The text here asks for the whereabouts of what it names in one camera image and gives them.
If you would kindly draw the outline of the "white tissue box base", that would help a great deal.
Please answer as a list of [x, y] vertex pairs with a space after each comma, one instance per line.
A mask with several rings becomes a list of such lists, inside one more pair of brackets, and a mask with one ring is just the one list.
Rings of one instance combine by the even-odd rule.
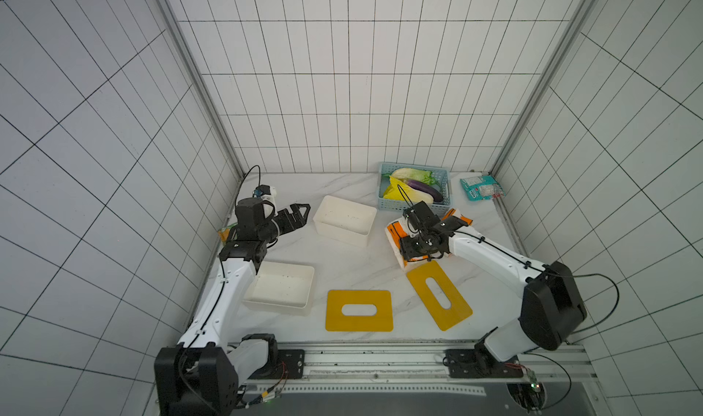
[[313, 222], [320, 236], [365, 248], [375, 223], [377, 209], [336, 196], [325, 196]]

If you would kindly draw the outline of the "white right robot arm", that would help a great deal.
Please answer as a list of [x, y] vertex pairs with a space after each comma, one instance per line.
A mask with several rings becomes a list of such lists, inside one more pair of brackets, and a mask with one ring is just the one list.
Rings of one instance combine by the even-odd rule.
[[521, 299], [515, 319], [494, 328], [474, 345], [477, 361], [487, 367], [535, 348], [558, 349], [588, 316], [568, 266], [529, 260], [486, 238], [463, 216], [448, 213], [441, 218], [419, 202], [387, 225], [386, 236], [401, 265], [461, 258], [494, 276]]

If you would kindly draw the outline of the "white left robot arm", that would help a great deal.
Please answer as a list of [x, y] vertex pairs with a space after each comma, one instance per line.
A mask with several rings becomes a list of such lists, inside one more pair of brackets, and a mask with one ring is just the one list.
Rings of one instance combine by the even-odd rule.
[[154, 362], [157, 399], [162, 415], [229, 415], [261, 404], [266, 390], [245, 400], [243, 384], [262, 374], [278, 383], [289, 368], [278, 355], [272, 334], [247, 335], [230, 345], [234, 318], [260, 266], [281, 236], [308, 223], [310, 206], [277, 209], [274, 196], [257, 194], [239, 201], [236, 224], [230, 229], [215, 265], [215, 281], [201, 310], [174, 346], [161, 348]]

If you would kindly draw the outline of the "orange tissue pack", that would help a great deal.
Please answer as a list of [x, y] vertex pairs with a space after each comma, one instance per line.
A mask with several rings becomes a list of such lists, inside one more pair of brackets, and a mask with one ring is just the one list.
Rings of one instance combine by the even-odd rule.
[[[455, 231], [458, 227], [468, 227], [473, 224], [473, 220], [463, 216], [460, 211], [452, 208], [453, 215], [450, 216], [446, 221], [438, 225], [439, 230], [446, 234], [448, 231]], [[424, 261], [405, 261], [400, 255], [399, 251], [399, 240], [408, 234], [406, 230], [408, 226], [403, 216], [397, 218], [390, 224], [386, 226], [386, 238], [389, 242], [391, 250], [394, 253], [395, 259], [402, 271], [411, 271], [424, 263]]]

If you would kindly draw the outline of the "yellow bamboo box lid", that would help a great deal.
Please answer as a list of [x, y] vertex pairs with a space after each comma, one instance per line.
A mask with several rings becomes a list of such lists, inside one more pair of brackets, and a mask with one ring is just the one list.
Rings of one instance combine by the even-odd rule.
[[392, 295], [381, 290], [331, 290], [325, 329], [329, 332], [385, 333], [394, 330]]

